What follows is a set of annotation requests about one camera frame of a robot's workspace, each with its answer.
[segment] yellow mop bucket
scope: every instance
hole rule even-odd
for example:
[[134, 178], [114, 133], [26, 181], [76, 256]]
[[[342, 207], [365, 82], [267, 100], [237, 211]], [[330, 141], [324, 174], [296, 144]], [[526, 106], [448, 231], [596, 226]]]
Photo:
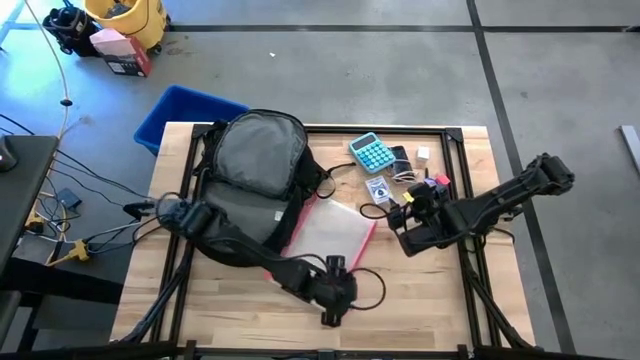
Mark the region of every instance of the yellow mop bucket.
[[[117, 3], [128, 6], [127, 12], [107, 19], [109, 9]], [[161, 0], [85, 0], [87, 14], [102, 27], [117, 30], [122, 35], [135, 36], [145, 49], [162, 51], [160, 40], [171, 18]]]

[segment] concrete floor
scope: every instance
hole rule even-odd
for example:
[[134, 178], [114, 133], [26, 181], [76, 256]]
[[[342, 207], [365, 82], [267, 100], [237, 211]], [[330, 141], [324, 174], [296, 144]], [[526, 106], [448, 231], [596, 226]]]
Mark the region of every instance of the concrete floor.
[[[184, 25], [471, 24], [464, 0], [164, 2], [174, 23]], [[477, 0], [477, 5], [483, 25], [492, 26], [640, 22], [640, 3], [634, 0]], [[614, 129], [640, 128], [640, 38], [621, 33], [486, 37], [521, 161], [547, 151], [576, 173], [570, 193], [534, 204], [577, 350], [636, 358], [640, 245], [631, 225], [640, 210], [639, 179]], [[74, 100], [62, 148], [135, 190], [148, 188], [155, 159], [132, 141], [133, 132], [171, 84], [289, 112], [310, 123], [484, 125], [501, 179], [512, 176], [472, 33], [169, 33], [165, 43], [148, 79], [115, 76], [100, 59], [62, 56]], [[0, 112], [36, 132], [56, 133], [62, 91], [41, 34], [12, 31], [2, 46]], [[117, 146], [113, 139], [120, 140]], [[85, 202], [73, 236], [128, 221], [115, 206], [64, 177], [53, 180]], [[113, 200], [135, 200], [81, 180]], [[515, 221], [514, 231], [537, 343], [557, 350], [524, 219]], [[21, 254], [44, 258], [49, 246], [33, 240]], [[70, 266], [123, 281], [128, 256], [123, 251], [90, 266]], [[86, 317], [78, 319], [78, 311]], [[37, 322], [48, 330], [37, 346], [104, 343], [114, 312], [114, 307], [48, 299]], [[18, 317], [5, 351], [15, 344], [25, 316]]]

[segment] calculator display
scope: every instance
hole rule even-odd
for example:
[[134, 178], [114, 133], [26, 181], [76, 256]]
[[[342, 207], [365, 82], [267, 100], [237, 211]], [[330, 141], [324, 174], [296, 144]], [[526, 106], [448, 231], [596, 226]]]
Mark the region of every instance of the calculator display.
[[376, 141], [375, 136], [373, 135], [369, 135], [363, 139], [358, 140], [357, 142], [351, 144], [351, 146], [353, 147], [354, 150], [358, 151], [360, 149], [362, 149], [363, 147], [371, 144], [372, 142]]

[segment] blue plastic bin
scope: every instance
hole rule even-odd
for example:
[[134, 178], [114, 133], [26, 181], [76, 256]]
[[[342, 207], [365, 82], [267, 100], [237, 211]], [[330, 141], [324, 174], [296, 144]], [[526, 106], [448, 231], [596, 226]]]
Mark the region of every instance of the blue plastic bin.
[[133, 139], [158, 156], [164, 127], [168, 121], [231, 121], [247, 110], [249, 107], [246, 105], [172, 85], [162, 94]]

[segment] wooden table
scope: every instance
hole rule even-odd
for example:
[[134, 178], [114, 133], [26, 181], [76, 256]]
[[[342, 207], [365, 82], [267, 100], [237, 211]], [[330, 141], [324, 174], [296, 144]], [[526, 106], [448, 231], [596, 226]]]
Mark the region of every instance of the wooden table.
[[[192, 128], [192, 123], [167, 124], [150, 196], [159, 197], [167, 191], [179, 190]], [[498, 185], [487, 130], [485, 127], [462, 129], [473, 189], [480, 194]], [[314, 156], [323, 167], [352, 161], [347, 143], [353, 135], [311, 134], [309, 138]], [[437, 137], [383, 135], [381, 138], [387, 145], [404, 145], [412, 162], [417, 146], [428, 146], [431, 150], [430, 175], [445, 172]], [[413, 167], [424, 171], [424, 165], [414, 163]], [[361, 204], [370, 202], [364, 180], [374, 176], [360, 167], [338, 171], [335, 176], [337, 189], [332, 199], [357, 210]], [[401, 198], [403, 189], [393, 185], [396, 198]], [[169, 234], [162, 230], [135, 248], [112, 338], [120, 338], [131, 331], [155, 300], [168, 242]], [[496, 302], [523, 338], [533, 343], [511, 240], [501, 234], [492, 234], [488, 237], [485, 253]], [[387, 284], [387, 299], [374, 310], [350, 312], [341, 327], [330, 329], [320, 325], [319, 309], [265, 281], [263, 269], [227, 267], [196, 251], [180, 343], [192, 339], [197, 340], [199, 347], [215, 348], [389, 351], [448, 351], [454, 350], [457, 344], [470, 344], [455, 246], [445, 250], [430, 249], [407, 258], [386, 223], [379, 221], [360, 265], [382, 275]], [[357, 281], [358, 304], [375, 302], [380, 295], [378, 281], [366, 273], [358, 273]], [[172, 310], [173, 303], [170, 303], [161, 339], [168, 338]], [[483, 340], [488, 344], [485, 313], [478, 313]]]

